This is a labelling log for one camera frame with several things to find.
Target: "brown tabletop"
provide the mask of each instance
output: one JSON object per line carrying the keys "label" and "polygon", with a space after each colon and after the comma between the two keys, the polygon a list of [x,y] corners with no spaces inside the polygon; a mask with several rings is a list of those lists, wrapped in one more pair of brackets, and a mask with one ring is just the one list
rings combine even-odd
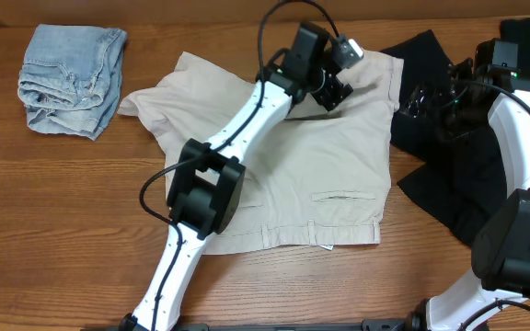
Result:
{"label": "brown tabletop", "polygon": [[[368,50],[433,29],[454,63],[498,36],[499,18],[338,22]],[[291,44],[296,24],[270,24],[265,58]],[[183,51],[240,77],[257,72],[257,27],[126,27],[122,96],[155,86]],[[33,29],[0,29],[0,330],[116,325],[142,299],[167,227],[144,213],[138,191],[164,164],[137,118],[116,116],[95,142],[29,130],[17,77]],[[421,162],[391,149],[393,188],[380,245],[289,246],[203,257],[182,307],[184,322],[212,325],[358,322],[405,316],[469,268],[469,249],[402,193]],[[149,191],[165,211],[164,184]],[[530,330],[509,308],[494,330]]]}

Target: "beige jacket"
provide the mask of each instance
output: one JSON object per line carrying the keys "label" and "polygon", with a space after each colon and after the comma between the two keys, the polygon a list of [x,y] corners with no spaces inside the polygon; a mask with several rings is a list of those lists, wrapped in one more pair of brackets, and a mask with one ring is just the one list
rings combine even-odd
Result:
{"label": "beige jacket", "polygon": [[[327,114],[311,96],[297,105],[292,119],[275,126],[246,160],[237,212],[205,254],[379,244],[402,68],[402,60],[366,51],[340,73],[354,91],[335,110]],[[184,52],[172,74],[127,96],[118,112],[139,117],[170,166],[189,138],[203,142],[219,132],[253,87]]]}

